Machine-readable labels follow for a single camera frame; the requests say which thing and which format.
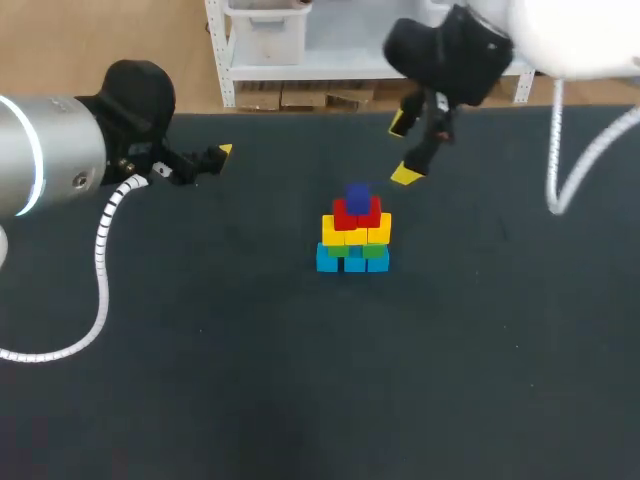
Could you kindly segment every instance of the blue block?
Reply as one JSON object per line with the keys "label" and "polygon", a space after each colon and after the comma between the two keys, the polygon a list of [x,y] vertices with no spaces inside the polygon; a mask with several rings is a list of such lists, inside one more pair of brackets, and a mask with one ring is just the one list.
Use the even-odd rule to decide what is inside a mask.
{"label": "blue block", "polygon": [[349,256],[344,259],[345,273],[365,273],[367,261],[362,257],[362,247],[349,248]]}
{"label": "blue block", "polygon": [[347,187],[347,213],[349,215],[369,215],[371,210],[371,194],[365,184],[354,184]]}
{"label": "blue block", "polygon": [[389,271],[389,247],[385,248],[384,255],[380,258],[367,260],[367,272],[381,273]]}
{"label": "blue block", "polygon": [[318,243],[316,250],[316,270],[324,273],[338,273],[338,257],[330,257],[329,249]]}

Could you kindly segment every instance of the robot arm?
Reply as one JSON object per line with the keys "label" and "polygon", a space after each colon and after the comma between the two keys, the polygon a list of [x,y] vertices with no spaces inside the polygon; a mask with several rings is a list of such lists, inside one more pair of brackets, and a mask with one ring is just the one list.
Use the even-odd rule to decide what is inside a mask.
{"label": "robot arm", "polygon": [[640,2],[468,0],[536,70],[565,80],[640,75]]}
{"label": "robot arm", "polygon": [[0,96],[0,219],[147,177],[157,162],[178,185],[219,173],[230,145],[188,154],[167,147],[174,109],[171,80],[146,61],[113,64],[93,96]]}
{"label": "robot arm", "polygon": [[[559,79],[640,76],[640,2],[611,0],[604,8],[583,0],[466,0],[454,5],[436,28],[399,20],[384,53],[420,89],[445,97],[446,102],[427,101],[427,110],[453,118],[459,105],[484,101],[514,51],[534,69]],[[404,136],[404,126],[413,125],[421,110],[403,105],[390,132]],[[428,125],[421,144],[405,155],[392,180],[407,185],[426,175],[439,146],[450,143],[442,133]]]}

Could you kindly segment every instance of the red block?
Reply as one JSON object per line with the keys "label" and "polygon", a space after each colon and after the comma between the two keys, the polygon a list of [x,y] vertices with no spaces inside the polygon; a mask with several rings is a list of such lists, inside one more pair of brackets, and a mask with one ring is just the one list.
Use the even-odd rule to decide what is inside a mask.
{"label": "red block", "polygon": [[382,202],[380,197],[371,196],[371,209],[369,215],[358,216],[358,227],[360,228],[380,228],[380,216],[382,215]]}
{"label": "red block", "polygon": [[347,201],[344,198],[333,201],[333,227],[337,232],[358,228],[358,217],[347,213]]}

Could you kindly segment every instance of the green block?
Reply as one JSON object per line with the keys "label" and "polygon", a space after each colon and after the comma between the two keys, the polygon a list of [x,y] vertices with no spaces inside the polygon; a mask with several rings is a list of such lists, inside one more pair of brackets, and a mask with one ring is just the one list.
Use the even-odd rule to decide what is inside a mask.
{"label": "green block", "polygon": [[386,245],[378,245],[376,243],[370,243],[362,247],[362,256],[366,259],[369,258],[382,258],[387,250]]}
{"label": "green block", "polygon": [[330,257],[348,257],[349,245],[341,245],[339,247],[327,247],[329,249]]}

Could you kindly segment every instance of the block tower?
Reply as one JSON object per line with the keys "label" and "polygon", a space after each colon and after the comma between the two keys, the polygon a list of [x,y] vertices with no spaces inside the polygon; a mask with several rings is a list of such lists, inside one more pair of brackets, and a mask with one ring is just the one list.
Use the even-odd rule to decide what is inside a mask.
{"label": "block tower", "polygon": [[333,215],[322,216],[318,272],[376,273],[389,271],[391,214],[382,212],[380,197],[367,185],[351,185],[346,198],[333,201]]}

